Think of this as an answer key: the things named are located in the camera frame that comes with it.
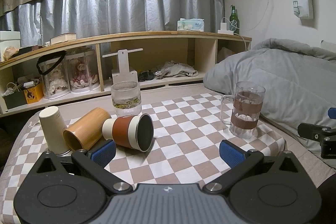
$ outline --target orange box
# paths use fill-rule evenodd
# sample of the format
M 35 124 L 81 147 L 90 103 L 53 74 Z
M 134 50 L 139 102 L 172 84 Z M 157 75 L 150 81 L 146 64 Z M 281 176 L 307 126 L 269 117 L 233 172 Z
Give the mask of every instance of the orange box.
M 36 103 L 43 97 L 42 83 L 37 84 L 33 88 L 26 89 L 24 92 L 28 104 Z

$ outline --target gray ribbed plate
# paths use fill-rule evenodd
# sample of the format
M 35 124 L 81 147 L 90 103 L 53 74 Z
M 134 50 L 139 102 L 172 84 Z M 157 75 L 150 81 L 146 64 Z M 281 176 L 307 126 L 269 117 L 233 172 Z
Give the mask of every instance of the gray ribbed plate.
M 118 195 L 91 224 L 247 224 L 219 195 L 208 195 L 198 184 L 138 184 Z

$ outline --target silver curtain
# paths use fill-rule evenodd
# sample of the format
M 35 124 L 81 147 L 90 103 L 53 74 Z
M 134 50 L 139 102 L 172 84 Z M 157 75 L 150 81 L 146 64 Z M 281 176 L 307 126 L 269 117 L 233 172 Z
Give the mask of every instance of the silver curtain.
M 204 31 L 216 32 L 223 16 L 224 0 L 35 0 L 0 17 L 0 29 L 20 31 L 25 47 L 66 32 L 176 30 L 181 17 L 203 18 Z

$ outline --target gray blanket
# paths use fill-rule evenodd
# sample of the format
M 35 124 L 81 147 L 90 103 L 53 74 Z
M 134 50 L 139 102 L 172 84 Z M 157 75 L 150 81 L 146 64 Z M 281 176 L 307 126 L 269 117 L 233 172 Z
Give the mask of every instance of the gray blanket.
M 205 87 L 226 94 L 234 94 L 239 81 L 264 86 L 262 115 L 320 158 L 320 144 L 300 138 L 297 127 L 306 122 L 336 128 L 336 120 L 327 115 L 336 107 L 336 53 L 271 38 L 229 56 L 204 77 Z M 336 160 L 323 161 L 336 167 Z

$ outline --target tissue pack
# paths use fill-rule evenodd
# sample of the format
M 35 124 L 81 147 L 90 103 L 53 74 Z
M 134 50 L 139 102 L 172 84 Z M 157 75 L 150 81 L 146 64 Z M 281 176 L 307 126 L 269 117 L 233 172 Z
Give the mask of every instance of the tissue pack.
M 181 18 L 177 21 L 177 30 L 183 31 L 198 31 L 204 32 L 204 19 L 200 18 L 192 18 L 192 19 L 185 19 Z

